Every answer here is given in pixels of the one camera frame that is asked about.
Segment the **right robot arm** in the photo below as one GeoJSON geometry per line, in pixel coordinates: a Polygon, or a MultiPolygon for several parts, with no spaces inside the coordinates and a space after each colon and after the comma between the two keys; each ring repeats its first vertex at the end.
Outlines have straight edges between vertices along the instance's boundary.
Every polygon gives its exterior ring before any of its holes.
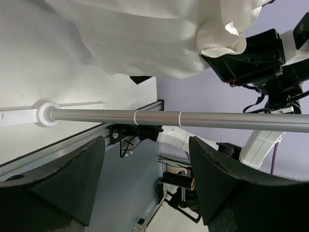
{"type": "MultiPolygon", "coordinates": [[[[255,90],[261,96],[243,113],[301,114],[299,100],[308,96],[302,83],[309,80],[309,13],[305,13],[293,30],[281,35],[275,29],[246,38],[246,49],[240,55],[218,58],[202,56],[231,87],[255,90]],[[268,96],[264,108],[249,112],[268,96]]],[[[193,134],[179,127],[163,126],[158,141],[189,152],[193,134]]],[[[285,132],[255,130],[239,152],[239,161],[259,169],[269,151],[281,141],[285,132]]]]}

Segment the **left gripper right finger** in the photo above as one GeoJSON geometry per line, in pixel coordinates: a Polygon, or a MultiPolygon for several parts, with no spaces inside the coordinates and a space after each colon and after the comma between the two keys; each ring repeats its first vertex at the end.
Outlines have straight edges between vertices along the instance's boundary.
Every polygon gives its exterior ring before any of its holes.
{"type": "Polygon", "coordinates": [[[261,172],[189,139],[203,223],[210,232],[306,232],[309,184],[261,172]]]}

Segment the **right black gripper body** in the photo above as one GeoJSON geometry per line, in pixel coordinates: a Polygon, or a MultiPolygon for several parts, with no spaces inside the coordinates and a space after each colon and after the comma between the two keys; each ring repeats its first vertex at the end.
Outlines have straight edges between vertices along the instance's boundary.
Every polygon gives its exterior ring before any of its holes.
{"type": "Polygon", "coordinates": [[[285,56],[280,34],[270,29],[246,38],[246,49],[239,55],[205,56],[205,61],[222,82],[242,86],[263,77],[275,76],[285,64],[285,56]]]}

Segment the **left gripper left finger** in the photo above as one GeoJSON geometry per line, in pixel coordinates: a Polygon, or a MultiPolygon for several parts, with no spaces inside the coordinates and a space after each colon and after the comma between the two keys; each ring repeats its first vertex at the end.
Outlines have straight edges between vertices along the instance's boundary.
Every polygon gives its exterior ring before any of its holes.
{"type": "Polygon", "coordinates": [[[47,164],[0,183],[2,232],[83,232],[105,156],[99,136],[47,164]]]}

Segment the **white pleated skirt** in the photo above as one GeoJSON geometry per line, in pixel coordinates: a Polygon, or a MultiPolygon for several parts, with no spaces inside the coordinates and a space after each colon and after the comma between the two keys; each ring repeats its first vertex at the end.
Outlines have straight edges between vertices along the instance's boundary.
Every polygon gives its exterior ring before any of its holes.
{"type": "Polygon", "coordinates": [[[106,73],[185,79],[239,55],[266,0],[50,0],[106,73]]]}

